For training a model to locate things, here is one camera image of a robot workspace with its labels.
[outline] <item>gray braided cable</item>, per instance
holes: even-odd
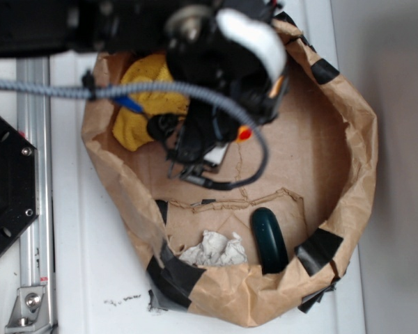
[[[44,86],[37,83],[28,83],[5,79],[0,79],[0,90],[11,90],[19,93],[45,95],[50,97],[60,97],[74,100],[89,100],[92,97],[92,93],[90,92],[90,90],[82,87],[53,87]],[[249,117],[246,110],[232,99],[220,93],[217,93],[208,88],[192,85],[190,83],[185,82],[153,81],[96,88],[95,96],[97,99],[112,99],[115,97],[127,96],[129,94],[146,91],[174,92],[183,95],[188,95],[194,99],[200,100],[202,102],[211,104],[222,109],[232,118],[235,118],[240,124],[244,124],[250,127],[251,130],[255,133],[256,139],[262,147],[262,162],[261,165],[258,167],[256,174],[252,175],[247,179],[233,182],[231,184],[231,187],[236,188],[252,183],[263,174],[266,164],[268,163],[269,156],[268,146],[266,145],[265,139],[258,130],[256,123]]]

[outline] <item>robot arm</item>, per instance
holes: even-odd
[[[275,8],[263,0],[0,0],[0,57],[162,50],[175,80],[230,97],[262,125],[277,116],[286,87],[286,54],[270,25]],[[177,123],[170,117],[151,118],[150,135],[183,165],[183,180],[214,187],[202,174],[217,170],[241,124],[191,100],[168,148]]]

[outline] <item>dark green object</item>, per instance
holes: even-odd
[[[263,274],[283,271],[288,265],[288,253],[274,213],[266,207],[258,208],[251,216],[251,229]]]

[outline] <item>crumpled brown paper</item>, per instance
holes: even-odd
[[[232,191],[211,191],[167,179],[168,163],[159,143],[135,153],[111,134],[118,107],[102,100],[86,105],[82,138],[101,182],[116,204],[139,259],[146,268],[160,261],[163,240],[177,255],[201,241],[203,230],[243,239],[249,263],[206,267],[188,309],[241,326],[257,326],[301,304],[345,273],[373,204],[378,156],[377,122],[371,107],[342,75],[319,85],[311,66],[320,56],[286,22],[276,30],[292,60],[290,91],[279,117],[263,126],[270,163],[262,178]],[[134,61],[131,54],[100,54],[94,74],[100,85],[117,84]],[[218,180],[251,175],[260,156],[254,140],[229,148]],[[165,225],[155,200],[169,201]],[[207,205],[192,206],[203,199]],[[279,221],[290,263],[263,276],[249,229],[249,215],[269,207]],[[343,238],[333,260],[309,276],[294,247],[316,228]]]

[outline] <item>gray wall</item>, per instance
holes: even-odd
[[[418,0],[332,0],[332,10],[339,68],[380,126],[359,244],[367,333],[418,333]]]

